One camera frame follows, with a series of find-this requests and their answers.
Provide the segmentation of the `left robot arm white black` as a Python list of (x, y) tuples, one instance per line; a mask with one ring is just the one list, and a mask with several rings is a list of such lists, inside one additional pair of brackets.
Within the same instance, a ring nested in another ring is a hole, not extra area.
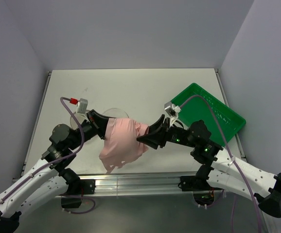
[(57, 125), (49, 140), (51, 145), (36, 164), (11, 187), (0, 194), (0, 233), (13, 233), (20, 216), (58, 195), (81, 190), (79, 176), (68, 165), (83, 144), (94, 136), (105, 138), (108, 116), (95, 110), (85, 114), (80, 129)]

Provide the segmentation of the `pink bra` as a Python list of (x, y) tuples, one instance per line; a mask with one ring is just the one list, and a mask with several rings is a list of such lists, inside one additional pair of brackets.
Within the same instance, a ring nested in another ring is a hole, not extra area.
[(130, 118), (111, 118), (108, 120), (104, 147), (99, 159), (107, 174), (115, 168), (122, 168), (140, 158), (148, 147), (137, 138), (148, 134), (149, 126)]

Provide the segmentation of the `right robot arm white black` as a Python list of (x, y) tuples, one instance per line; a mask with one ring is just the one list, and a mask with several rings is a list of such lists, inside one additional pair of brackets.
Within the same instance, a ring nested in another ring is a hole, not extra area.
[(211, 141), (204, 121), (194, 122), (188, 129), (172, 126), (168, 117), (150, 126), (137, 141), (153, 148), (175, 143), (192, 148), (190, 155), (201, 164), (190, 183), (197, 189), (218, 188), (255, 200), (260, 210), (281, 218), (281, 173), (275, 175), (237, 158)]

